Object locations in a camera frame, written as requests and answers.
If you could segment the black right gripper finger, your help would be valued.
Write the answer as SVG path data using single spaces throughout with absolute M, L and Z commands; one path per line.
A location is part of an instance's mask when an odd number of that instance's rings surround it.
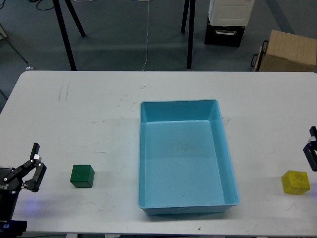
M 317 153 L 311 144 L 307 144 L 304 149 L 304 154 L 309 162 L 312 171 L 317 171 Z
M 317 128 L 316 126 L 312 126 L 309 130 L 310 138 L 308 140 L 308 145 L 316 146 L 317 145 Z

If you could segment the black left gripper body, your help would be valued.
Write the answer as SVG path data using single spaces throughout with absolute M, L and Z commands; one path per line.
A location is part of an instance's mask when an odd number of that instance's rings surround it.
M 22 167 L 0 168 L 0 194 L 18 195 L 23 185 Z

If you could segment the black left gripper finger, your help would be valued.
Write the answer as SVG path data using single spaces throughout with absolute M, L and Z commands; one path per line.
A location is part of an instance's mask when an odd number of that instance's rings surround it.
M 39 162 L 36 165 L 36 170 L 33 177 L 30 180 L 25 181 L 23 187 L 32 192 L 38 192 L 46 170 L 47 167 L 45 164 Z
M 34 143 L 31 154 L 30 154 L 30 159 L 27 162 L 25 162 L 23 165 L 17 168 L 12 168 L 10 169 L 9 172 L 5 173 L 5 176 L 3 177 L 3 181 L 10 182 L 14 178 L 22 179 L 31 170 L 33 170 L 36 167 L 36 163 L 39 162 L 39 159 L 35 158 L 39 149 L 40 149 L 40 145 L 38 143 Z

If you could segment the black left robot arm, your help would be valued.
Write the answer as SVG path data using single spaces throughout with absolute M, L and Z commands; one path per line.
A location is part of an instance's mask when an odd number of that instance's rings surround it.
M 34 143 L 30 159 L 23 165 L 0 168 L 0 236 L 17 238 L 26 231 L 26 221 L 12 220 L 22 189 L 38 192 L 47 167 L 38 155 L 40 145 Z

